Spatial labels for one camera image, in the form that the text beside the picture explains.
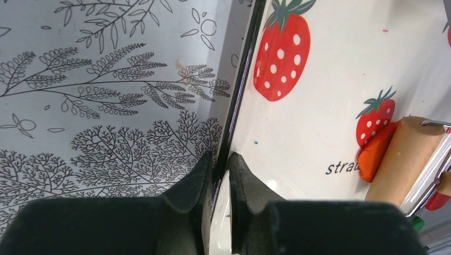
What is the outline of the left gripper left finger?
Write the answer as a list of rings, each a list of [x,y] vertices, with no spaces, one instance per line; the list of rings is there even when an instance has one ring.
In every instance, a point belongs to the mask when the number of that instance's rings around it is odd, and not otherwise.
[[[207,254],[213,156],[157,197],[58,198],[23,207],[1,254]]]

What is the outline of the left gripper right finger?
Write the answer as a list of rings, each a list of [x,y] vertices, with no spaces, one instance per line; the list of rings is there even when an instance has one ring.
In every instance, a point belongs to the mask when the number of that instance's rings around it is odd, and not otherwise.
[[[256,177],[242,155],[228,160],[234,254],[425,254],[393,205],[293,201]]]

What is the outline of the orange dough piece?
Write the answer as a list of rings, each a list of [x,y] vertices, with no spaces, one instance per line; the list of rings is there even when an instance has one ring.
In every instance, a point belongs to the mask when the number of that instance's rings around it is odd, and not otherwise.
[[[375,134],[374,138],[360,152],[357,164],[360,168],[362,180],[368,183],[373,181],[398,125],[399,121],[388,123]]]

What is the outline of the strawberry print white tray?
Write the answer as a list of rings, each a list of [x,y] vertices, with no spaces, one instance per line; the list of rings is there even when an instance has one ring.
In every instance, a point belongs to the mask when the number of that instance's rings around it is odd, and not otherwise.
[[[363,200],[381,126],[450,121],[443,1],[254,1],[236,66],[226,153],[287,200]]]

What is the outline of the wooden dough roller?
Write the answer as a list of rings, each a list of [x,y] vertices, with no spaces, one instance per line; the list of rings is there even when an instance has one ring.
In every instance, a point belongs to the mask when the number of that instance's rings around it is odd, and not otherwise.
[[[433,179],[418,189],[408,209],[413,216],[433,192],[450,195],[450,143],[444,135],[450,123],[423,117],[403,117],[369,186],[365,201],[390,203],[398,208],[407,200],[421,173],[430,170]]]

